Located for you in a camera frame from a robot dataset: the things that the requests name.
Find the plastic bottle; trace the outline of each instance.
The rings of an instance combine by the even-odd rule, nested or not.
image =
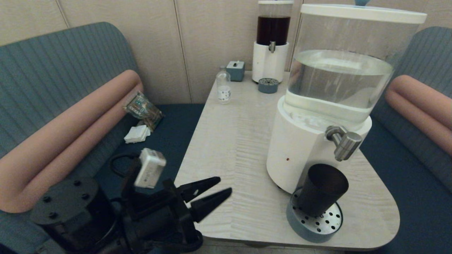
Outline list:
[[[231,101],[231,75],[226,71],[226,66],[220,67],[217,74],[217,95],[220,104],[228,104]]]

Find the small metal spigot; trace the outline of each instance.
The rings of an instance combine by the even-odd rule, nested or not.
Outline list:
[[[343,126],[329,126],[326,129],[325,137],[336,145],[334,158],[337,161],[348,160],[363,141],[360,135],[347,131]]]
[[[273,53],[273,52],[275,52],[275,49],[276,49],[276,42],[270,42],[270,45],[268,46],[268,50]]]

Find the black metal cup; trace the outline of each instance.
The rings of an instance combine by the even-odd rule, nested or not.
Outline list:
[[[348,180],[339,169],[315,164],[308,170],[298,206],[310,216],[320,216],[348,190]]]

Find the brown liquid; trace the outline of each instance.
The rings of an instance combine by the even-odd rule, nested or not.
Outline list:
[[[270,45],[270,41],[273,41],[276,42],[276,46],[285,45],[289,24],[290,17],[288,16],[259,16],[256,42],[260,45]]]

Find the wall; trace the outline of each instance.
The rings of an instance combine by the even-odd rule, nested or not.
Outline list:
[[[354,4],[295,0],[289,54],[303,1]],[[452,27],[450,0],[372,0],[369,5],[426,12],[420,29]],[[0,6],[0,45],[93,22],[114,24],[129,41],[146,93],[156,104],[203,103],[220,65],[240,59],[252,68],[257,0],[0,0]]]

